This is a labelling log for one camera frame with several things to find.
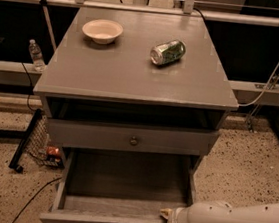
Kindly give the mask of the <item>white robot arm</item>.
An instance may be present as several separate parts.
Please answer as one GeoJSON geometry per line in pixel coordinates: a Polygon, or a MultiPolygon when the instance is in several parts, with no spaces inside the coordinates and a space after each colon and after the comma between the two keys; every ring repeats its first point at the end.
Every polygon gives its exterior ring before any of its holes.
{"type": "Polygon", "coordinates": [[[232,208],[223,200],[204,201],[161,209],[160,215],[167,223],[279,223],[279,203],[232,208]]]}

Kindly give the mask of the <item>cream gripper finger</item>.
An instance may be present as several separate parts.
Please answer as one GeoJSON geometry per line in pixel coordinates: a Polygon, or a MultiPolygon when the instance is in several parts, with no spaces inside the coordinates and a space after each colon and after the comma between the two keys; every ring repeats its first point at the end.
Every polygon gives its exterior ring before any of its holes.
{"type": "Polygon", "coordinates": [[[169,219],[172,211],[173,210],[169,209],[169,208],[161,209],[160,210],[160,216],[165,218],[165,219],[169,219]]]}

